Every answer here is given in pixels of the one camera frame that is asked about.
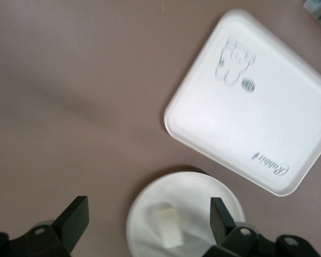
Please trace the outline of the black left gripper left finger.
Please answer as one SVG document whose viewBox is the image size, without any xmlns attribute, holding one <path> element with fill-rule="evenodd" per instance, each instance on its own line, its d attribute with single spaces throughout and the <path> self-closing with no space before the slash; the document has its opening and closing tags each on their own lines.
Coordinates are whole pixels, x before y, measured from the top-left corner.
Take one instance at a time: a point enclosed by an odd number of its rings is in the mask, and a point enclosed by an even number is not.
<svg viewBox="0 0 321 257">
<path fill-rule="evenodd" d="M 10 241 L 12 256 L 70 256 L 89 224 L 87 196 L 76 197 L 50 224 Z"/>
</svg>

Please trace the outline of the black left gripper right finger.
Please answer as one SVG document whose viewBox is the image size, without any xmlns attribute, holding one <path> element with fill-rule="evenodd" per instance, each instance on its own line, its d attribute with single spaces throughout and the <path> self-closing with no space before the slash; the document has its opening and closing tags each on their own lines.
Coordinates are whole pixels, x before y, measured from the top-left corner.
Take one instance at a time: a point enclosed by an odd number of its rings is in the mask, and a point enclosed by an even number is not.
<svg viewBox="0 0 321 257">
<path fill-rule="evenodd" d="M 275 256 L 276 245 L 245 222 L 236 222 L 221 198 L 211 198 L 210 227 L 215 239 L 204 257 Z"/>
</svg>

